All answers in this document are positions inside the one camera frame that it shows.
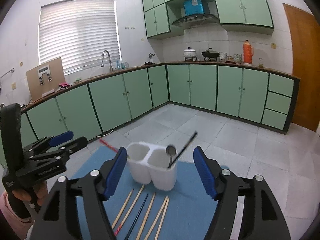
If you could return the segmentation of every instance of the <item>blue gripper pad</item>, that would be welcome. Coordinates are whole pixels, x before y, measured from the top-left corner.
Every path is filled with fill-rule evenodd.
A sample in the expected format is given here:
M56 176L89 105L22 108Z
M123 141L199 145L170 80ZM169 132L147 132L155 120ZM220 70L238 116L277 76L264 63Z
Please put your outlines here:
M106 177L106 189L103 193L106 199L109 199L115 193L119 179L122 175L125 164L127 163L126 149L121 147L118 153L119 155L116 158L108 176Z
M56 147L62 143L65 143L69 140L72 140L72 139L73 139L73 132L67 131L67 132L64 132L60 135L53 137L49 142L49 146Z
M193 150L193 161L195 162L196 168L198 170L199 176L201 178L202 184L206 193L214 199L217 195L217 191L215 189L215 178L211 173L206 160L206 156L200 152L200 150L196 147Z

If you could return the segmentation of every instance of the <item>window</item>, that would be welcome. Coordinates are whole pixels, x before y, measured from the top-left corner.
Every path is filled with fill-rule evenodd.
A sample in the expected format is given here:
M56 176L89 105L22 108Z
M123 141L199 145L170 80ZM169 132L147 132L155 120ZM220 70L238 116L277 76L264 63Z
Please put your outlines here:
M43 6L40 64L61 57L66 75L100 66L105 49L111 62L120 60L115 7L115 0L67 0Z

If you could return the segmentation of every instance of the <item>blue mat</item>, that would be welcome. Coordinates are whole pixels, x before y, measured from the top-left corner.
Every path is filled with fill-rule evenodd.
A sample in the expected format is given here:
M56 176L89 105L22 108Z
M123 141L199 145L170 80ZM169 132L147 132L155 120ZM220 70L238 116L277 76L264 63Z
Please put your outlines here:
M107 147L100 147L82 165L73 178L83 177L91 170L99 169L104 161L112 159L114 156L115 153L112 150L108 149ZM133 180L129 169L126 166L120 178L115 194L110 197L107 202L104 202L104 206L111 224L118 215L119 210L121 209L132 188L134 188L132 196L124 210L123 215L116 225L115 230L131 206L131 203L135 199L139 189L141 188L141 185ZM193 163L183 162L178 162L177 182L173 190L170 192L157 190L152 183L146 185L125 224L117 235L117 239L122 240L125 238L146 194L149 193L147 202L129 239L135 239L137 237L153 192L156 192L156 197L140 239L144 239L146 236L166 195L170 197L170 201L158 239L204 239L218 202L213 201L206 194L195 165ZM91 238L85 219L82 198L77 198L77 205L83 239L89 240ZM160 219L153 229L149 239L155 238L159 222Z

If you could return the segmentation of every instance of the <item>orange thermos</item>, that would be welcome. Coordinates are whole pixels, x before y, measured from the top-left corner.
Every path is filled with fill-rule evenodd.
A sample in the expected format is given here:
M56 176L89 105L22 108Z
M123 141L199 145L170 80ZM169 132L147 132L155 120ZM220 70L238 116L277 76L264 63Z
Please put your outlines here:
M253 47L248 40L243 44L243 64L252 65Z

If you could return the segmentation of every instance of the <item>pink cloth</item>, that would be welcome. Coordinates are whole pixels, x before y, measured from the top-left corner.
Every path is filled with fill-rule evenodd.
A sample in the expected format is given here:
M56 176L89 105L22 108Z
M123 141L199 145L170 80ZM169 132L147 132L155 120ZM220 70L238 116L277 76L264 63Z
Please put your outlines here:
M9 204L8 193L6 191L4 191L0 196L0 209L16 235L21 240L26 239L28 230L33 225L33 220L31 218L21 219L13 212Z

